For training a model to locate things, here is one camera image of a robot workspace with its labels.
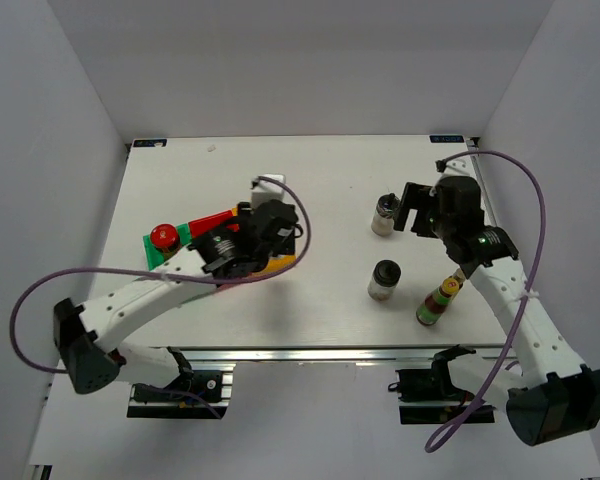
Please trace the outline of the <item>white spice jar black lid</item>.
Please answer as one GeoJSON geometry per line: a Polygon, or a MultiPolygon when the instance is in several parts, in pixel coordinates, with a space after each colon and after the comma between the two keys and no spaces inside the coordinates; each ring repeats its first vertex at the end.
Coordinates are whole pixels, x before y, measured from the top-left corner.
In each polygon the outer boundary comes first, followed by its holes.
{"type": "Polygon", "coordinates": [[[378,198],[371,221],[371,230],[376,235],[389,236],[394,231],[394,213],[399,202],[394,193],[387,193],[378,198]]]}

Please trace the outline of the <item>red lid sauce jar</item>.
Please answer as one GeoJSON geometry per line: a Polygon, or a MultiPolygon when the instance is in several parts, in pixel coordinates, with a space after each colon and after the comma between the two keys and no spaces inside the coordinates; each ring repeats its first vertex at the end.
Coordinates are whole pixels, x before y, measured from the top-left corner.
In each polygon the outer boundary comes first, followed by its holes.
{"type": "Polygon", "coordinates": [[[169,223],[155,226],[149,234],[149,240],[164,261],[173,257],[181,248],[179,232],[174,225],[169,223]]]}

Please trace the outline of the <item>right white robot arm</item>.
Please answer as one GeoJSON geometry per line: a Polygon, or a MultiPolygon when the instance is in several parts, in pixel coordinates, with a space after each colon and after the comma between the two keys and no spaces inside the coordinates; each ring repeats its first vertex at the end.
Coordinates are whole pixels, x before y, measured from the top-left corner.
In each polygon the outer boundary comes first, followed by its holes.
{"type": "Polygon", "coordinates": [[[502,410],[516,436],[535,446],[595,428],[600,420],[600,369],[586,365],[560,334],[500,227],[486,224],[481,189],[470,176],[444,176],[435,185],[408,182],[394,215],[402,231],[437,238],[491,308],[521,374],[498,368],[474,349],[456,346],[435,355],[431,384],[441,397],[466,391],[502,410]]]}

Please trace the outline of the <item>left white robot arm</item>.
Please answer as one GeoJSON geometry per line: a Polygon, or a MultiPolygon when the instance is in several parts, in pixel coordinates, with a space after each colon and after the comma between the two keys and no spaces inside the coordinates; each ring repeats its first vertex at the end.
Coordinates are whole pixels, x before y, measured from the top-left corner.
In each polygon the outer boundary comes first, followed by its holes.
{"type": "Polygon", "coordinates": [[[54,307],[54,344],[74,391],[85,395],[115,382],[148,384],[179,399],[193,372],[174,347],[132,345],[128,337],[167,311],[251,282],[269,260],[294,243],[293,205],[268,200],[195,237],[146,276],[99,298],[54,307]]]}

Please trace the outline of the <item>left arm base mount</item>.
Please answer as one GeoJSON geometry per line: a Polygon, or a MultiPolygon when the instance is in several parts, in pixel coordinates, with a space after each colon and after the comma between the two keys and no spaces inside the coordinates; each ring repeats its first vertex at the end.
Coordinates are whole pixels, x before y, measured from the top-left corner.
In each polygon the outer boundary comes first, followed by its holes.
{"type": "Polygon", "coordinates": [[[195,370],[183,353],[168,348],[179,367],[179,375],[167,386],[132,386],[126,416],[131,419],[221,420],[227,410],[223,402],[224,373],[195,370]]]}

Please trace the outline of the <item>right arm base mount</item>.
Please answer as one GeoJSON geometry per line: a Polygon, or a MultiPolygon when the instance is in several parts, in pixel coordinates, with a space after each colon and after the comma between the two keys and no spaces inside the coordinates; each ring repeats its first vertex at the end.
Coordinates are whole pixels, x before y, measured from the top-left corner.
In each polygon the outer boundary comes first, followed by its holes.
{"type": "Polygon", "coordinates": [[[448,370],[452,360],[477,350],[456,345],[444,350],[400,349],[395,355],[396,379],[387,391],[397,395],[399,420],[403,426],[442,426],[468,410],[477,387],[455,386],[448,370]]]}

